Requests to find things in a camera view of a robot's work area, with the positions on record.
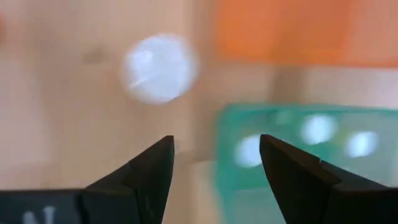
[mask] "orange object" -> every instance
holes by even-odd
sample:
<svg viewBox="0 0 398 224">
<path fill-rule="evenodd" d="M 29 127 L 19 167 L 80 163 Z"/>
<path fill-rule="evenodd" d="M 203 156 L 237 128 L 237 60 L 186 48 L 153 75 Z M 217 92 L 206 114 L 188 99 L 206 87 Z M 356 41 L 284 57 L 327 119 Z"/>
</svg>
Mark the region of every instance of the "orange object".
<svg viewBox="0 0 398 224">
<path fill-rule="evenodd" d="M 398 67 L 396 0 L 218 0 L 224 58 Z"/>
</svg>

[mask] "white dot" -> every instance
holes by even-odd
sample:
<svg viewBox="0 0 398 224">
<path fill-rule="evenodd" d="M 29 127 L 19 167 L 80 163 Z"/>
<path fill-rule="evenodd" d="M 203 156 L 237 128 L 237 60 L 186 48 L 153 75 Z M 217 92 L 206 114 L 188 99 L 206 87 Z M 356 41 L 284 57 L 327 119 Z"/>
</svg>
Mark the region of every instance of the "white dot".
<svg viewBox="0 0 398 224">
<path fill-rule="evenodd" d="M 304 121 L 301 135 L 305 143 L 309 145 L 329 141 L 337 131 L 337 122 L 331 116 L 315 114 Z"/>
<path fill-rule="evenodd" d="M 128 91 L 151 104 L 167 103 L 184 94 L 197 77 L 197 63 L 188 44 L 174 35 L 139 42 L 128 53 L 125 68 Z"/>
<path fill-rule="evenodd" d="M 244 138 L 237 146 L 235 162 L 243 168 L 252 168 L 260 165 L 260 134 Z"/>
<path fill-rule="evenodd" d="M 377 148 L 378 136 L 372 131 L 363 131 L 350 137 L 346 152 L 350 157 L 368 156 Z"/>
</svg>

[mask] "green tray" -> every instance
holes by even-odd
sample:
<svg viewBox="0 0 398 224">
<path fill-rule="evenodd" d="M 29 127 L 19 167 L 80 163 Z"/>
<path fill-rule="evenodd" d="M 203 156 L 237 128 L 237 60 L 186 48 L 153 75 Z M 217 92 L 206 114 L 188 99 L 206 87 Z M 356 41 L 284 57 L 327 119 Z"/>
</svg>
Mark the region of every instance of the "green tray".
<svg viewBox="0 0 398 224">
<path fill-rule="evenodd" d="M 230 105 L 217 122 L 215 184 L 223 223 L 285 223 L 259 158 L 271 134 L 321 159 L 394 185 L 398 111 L 332 105 Z"/>
</svg>

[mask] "wooden surface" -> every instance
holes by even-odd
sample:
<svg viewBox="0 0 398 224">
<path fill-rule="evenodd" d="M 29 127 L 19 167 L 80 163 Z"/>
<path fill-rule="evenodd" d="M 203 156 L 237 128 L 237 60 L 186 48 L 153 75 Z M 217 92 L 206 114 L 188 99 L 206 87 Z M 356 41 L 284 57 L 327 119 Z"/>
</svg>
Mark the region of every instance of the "wooden surface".
<svg viewBox="0 0 398 224">
<path fill-rule="evenodd" d="M 224 58 L 398 67 L 394 0 L 217 0 Z"/>
<path fill-rule="evenodd" d="M 221 221 L 217 192 L 213 180 L 214 162 L 192 164 L 192 223 L 218 224 Z"/>
<path fill-rule="evenodd" d="M 189 163 L 213 157 L 215 116 L 228 103 L 265 102 L 275 91 L 283 93 L 276 98 L 288 100 L 294 96 L 288 94 L 289 86 L 297 80 L 285 80 L 285 88 L 275 89 L 279 69 L 218 59 L 211 3 L 0 1 L 5 20 L 0 44 L 0 188 L 82 187 L 173 134 L 178 165 L 165 221 L 191 223 L 194 216 L 212 213 L 195 213 L 196 203 L 211 203 L 193 193 L 195 189 L 211 192 L 204 177 L 189 178 L 191 170 L 196 172 Z M 187 38 L 201 58 L 201 70 L 186 95 L 149 106 L 125 94 L 120 67 L 131 45 L 159 32 Z M 299 70 L 303 88 L 298 102 L 398 108 L 393 70 Z"/>
</svg>

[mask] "white ball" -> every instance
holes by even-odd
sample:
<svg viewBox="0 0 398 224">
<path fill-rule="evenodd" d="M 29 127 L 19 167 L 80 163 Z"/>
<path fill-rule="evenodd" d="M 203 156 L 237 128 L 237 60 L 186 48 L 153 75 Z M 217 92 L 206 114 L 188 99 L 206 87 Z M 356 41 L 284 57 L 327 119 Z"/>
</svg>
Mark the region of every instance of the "white ball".
<svg viewBox="0 0 398 224">
<path fill-rule="evenodd" d="M 188 44 L 175 35 L 156 35 L 138 43 L 127 55 L 124 82 L 140 100 L 167 103 L 184 94 L 197 77 Z"/>
<path fill-rule="evenodd" d="M 353 134 L 348 140 L 347 155 L 356 158 L 372 154 L 377 148 L 378 136 L 372 131 Z"/>
<path fill-rule="evenodd" d="M 337 122 L 332 116 L 314 114 L 307 117 L 301 130 L 301 136 L 309 145 L 329 141 L 337 132 Z"/>
<path fill-rule="evenodd" d="M 243 168 L 256 167 L 261 162 L 260 134 L 244 138 L 236 147 L 235 162 Z"/>
</svg>

